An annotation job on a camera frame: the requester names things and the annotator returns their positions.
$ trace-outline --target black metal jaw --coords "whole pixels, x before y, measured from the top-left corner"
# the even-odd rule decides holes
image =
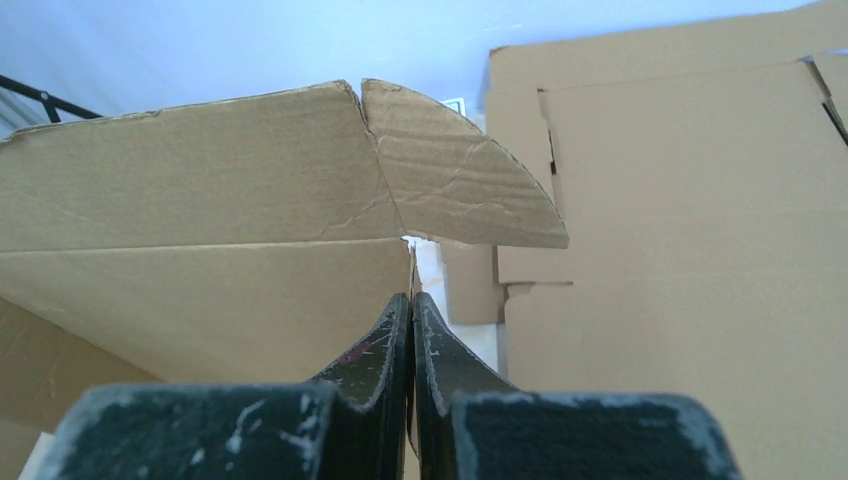
[[[407,428],[422,479],[741,478],[696,402],[522,392],[424,293],[413,305],[392,297],[301,384],[94,390],[63,420],[39,478],[399,479]]]

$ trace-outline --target flattened cardboard box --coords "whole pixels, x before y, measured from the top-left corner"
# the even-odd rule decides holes
[[[488,101],[533,116],[489,132],[555,159],[571,236],[497,249],[501,282],[535,283],[506,302],[512,381],[693,395],[746,478],[844,477],[848,77],[819,54],[847,6],[493,53]],[[553,154],[522,156],[539,116]]]
[[[403,235],[566,245],[538,182],[473,124],[396,85],[362,90],[15,134],[0,294],[161,380],[300,381],[409,289]]]

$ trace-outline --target cardboard box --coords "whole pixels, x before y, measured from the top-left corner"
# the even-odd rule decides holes
[[[567,244],[538,182],[470,122],[397,85],[362,90],[0,143],[0,295],[15,304],[0,417],[50,431],[98,383],[308,378],[409,291],[404,235]]]
[[[528,106],[489,132],[536,172],[523,139],[550,132],[571,236],[497,248],[532,285],[506,301],[511,381],[692,395],[746,478],[844,477],[845,25],[834,0],[492,53],[488,102]]]

